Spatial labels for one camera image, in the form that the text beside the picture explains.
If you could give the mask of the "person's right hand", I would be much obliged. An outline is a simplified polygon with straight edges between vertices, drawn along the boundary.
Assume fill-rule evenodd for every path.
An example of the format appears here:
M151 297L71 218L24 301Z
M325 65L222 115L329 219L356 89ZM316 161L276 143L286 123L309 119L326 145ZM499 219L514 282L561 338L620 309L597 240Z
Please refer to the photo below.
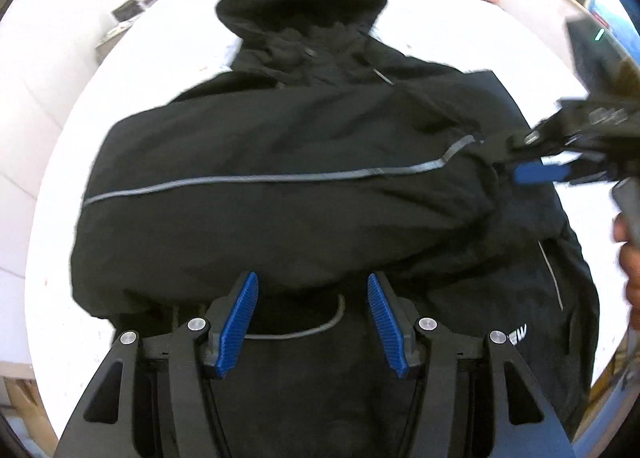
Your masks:
M620 244L618 262L627 277L626 300L630 305L629 323L632 329L640 329L640 252L630 239L627 222L618 215L613 225L613 239Z

